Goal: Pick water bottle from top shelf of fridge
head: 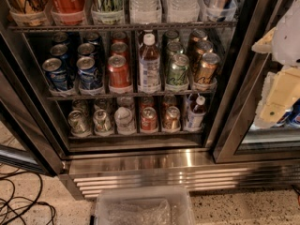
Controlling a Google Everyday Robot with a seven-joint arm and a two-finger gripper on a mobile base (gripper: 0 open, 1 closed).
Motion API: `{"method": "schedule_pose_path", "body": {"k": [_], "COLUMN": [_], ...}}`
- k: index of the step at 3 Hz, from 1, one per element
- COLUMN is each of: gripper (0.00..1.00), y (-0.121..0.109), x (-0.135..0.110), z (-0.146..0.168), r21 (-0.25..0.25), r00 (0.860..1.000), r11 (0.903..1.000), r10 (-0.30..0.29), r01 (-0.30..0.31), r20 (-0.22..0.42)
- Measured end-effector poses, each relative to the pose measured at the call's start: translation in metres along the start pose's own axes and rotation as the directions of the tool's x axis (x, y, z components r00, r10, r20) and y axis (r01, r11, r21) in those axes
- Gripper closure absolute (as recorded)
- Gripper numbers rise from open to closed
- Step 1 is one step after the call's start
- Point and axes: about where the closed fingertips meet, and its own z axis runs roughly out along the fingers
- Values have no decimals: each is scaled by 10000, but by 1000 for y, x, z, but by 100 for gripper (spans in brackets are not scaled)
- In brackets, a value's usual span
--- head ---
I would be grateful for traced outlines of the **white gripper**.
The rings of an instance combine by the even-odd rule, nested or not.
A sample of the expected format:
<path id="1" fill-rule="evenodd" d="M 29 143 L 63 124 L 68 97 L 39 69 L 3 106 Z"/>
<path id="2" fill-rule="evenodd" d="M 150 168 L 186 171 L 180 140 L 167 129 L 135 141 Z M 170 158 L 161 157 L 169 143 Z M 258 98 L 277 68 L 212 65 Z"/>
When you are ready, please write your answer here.
<path id="1" fill-rule="evenodd" d="M 268 72 L 262 86 L 254 125 L 270 128 L 287 109 L 300 98 L 300 0 L 296 0 L 287 12 L 251 50 L 255 53 L 272 53 L 273 59 L 284 67 L 277 73 Z"/>

